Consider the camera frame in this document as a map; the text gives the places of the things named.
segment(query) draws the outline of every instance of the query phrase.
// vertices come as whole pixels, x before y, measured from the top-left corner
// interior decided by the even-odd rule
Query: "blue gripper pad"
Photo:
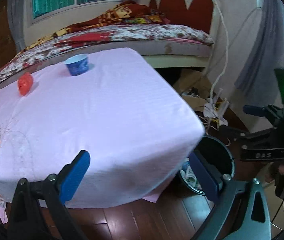
[[[221,174],[213,165],[210,165],[204,159],[198,150],[191,152],[189,155],[189,162],[190,167],[201,184],[206,197],[208,200],[213,201],[216,204],[219,199],[219,183],[216,179],[218,179]]]
[[[82,150],[75,159],[70,164],[65,165],[58,174],[56,186],[59,190],[59,198],[63,205],[74,196],[90,166],[90,160],[90,154]]]
[[[243,106],[243,112],[246,114],[264,117],[266,115],[266,111],[264,107],[258,107],[258,106]]]

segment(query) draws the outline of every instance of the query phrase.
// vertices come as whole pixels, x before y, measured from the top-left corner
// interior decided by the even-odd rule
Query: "cardboard box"
[[[212,87],[211,82],[207,77],[202,76],[202,72],[192,69],[182,69],[181,77],[173,85],[173,88],[181,94],[183,91],[187,91],[192,87],[199,91],[201,98],[210,97],[210,89]]]
[[[180,95],[182,92],[196,88],[201,98],[185,95],[182,95],[182,98],[194,111],[203,112],[204,105],[207,102],[205,98],[208,98],[210,96],[211,86],[212,85],[208,78],[202,76],[202,72],[184,68],[181,72],[181,77],[173,85],[173,88]]]

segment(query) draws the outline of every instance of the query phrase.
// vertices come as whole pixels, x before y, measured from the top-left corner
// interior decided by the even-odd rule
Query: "black trash bin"
[[[233,156],[226,145],[219,139],[205,135],[195,149],[199,150],[207,162],[214,165],[221,174],[234,176]],[[188,158],[178,171],[172,184],[174,193],[179,197],[188,197],[196,194],[205,196],[189,165]]]

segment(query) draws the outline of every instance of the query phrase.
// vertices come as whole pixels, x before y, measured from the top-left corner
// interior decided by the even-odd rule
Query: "trash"
[[[25,96],[33,85],[33,77],[30,73],[26,72],[17,81],[17,86],[19,88],[20,94]]]
[[[202,191],[202,187],[199,184],[197,178],[195,177],[189,163],[189,158],[186,158],[185,162],[183,163],[182,167],[180,168],[180,172],[184,181],[191,186],[193,190],[200,190]]]

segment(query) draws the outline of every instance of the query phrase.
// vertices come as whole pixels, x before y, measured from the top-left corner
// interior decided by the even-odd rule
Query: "patterned blanket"
[[[68,33],[29,49],[0,69],[0,83],[42,60],[74,48],[113,41],[165,40],[181,38],[213,44],[205,32],[183,25],[110,25]]]
[[[119,24],[169,24],[170,21],[165,18],[162,12],[151,9],[146,5],[137,4],[136,2],[129,0],[118,4],[115,8],[107,10],[100,16],[81,23],[75,23],[69,25],[57,32],[42,37],[35,41],[30,46],[20,51],[17,55],[32,49],[38,45],[43,44],[49,40],[63,36],[67,33],[75,33],[85,31],[87,29],[93,29],[97,27],[119,25]]]

